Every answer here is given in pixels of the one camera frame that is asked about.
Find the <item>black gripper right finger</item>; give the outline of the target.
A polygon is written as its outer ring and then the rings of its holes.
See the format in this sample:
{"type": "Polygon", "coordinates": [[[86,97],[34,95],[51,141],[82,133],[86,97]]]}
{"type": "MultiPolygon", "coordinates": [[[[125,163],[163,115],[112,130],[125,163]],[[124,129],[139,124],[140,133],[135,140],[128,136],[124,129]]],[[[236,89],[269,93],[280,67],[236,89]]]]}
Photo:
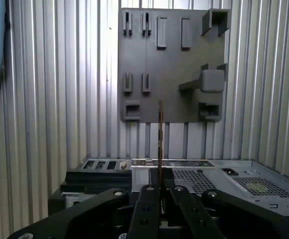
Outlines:
{"type": "Polygon", "coordinates": [[[170,196],[167,215],[191,239],[289,239],[289,217],[216,189],[196,201],[185,186],[175,184],[171,169],[162,170],[162,184],[170,196]]]}

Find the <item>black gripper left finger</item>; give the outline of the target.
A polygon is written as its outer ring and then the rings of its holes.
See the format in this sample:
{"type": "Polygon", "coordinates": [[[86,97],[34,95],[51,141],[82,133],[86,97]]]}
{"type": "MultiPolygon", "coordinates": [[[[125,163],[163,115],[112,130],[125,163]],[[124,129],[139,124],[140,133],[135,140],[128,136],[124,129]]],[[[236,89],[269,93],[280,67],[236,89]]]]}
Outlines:
{"type": "Polygon", "coordinates": [[[157,239],[161,214],[161,171],[132,195],[111,188],[12,233],[11,239],[157,239]]]}

